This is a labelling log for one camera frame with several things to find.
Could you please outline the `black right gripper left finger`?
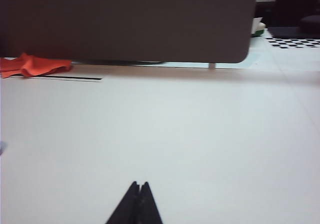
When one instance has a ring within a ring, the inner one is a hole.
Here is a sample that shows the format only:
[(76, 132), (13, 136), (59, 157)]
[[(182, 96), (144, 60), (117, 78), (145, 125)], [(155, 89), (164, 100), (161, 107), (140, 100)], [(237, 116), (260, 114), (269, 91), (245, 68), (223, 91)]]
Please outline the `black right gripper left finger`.
[(134, 181), (107, 220), (106, 224), (133, 224), (135, 221), (136, 202), (139, 194), (140, 186)]

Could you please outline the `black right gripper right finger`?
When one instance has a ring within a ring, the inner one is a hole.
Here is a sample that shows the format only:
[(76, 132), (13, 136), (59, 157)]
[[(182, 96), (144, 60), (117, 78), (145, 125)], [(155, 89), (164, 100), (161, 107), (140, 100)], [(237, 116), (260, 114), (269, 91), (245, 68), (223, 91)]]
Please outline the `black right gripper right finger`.
[(162, 224), (155, 199), (148, 182), (145, 182), (139, 192), (136, 203), (137, 224)]

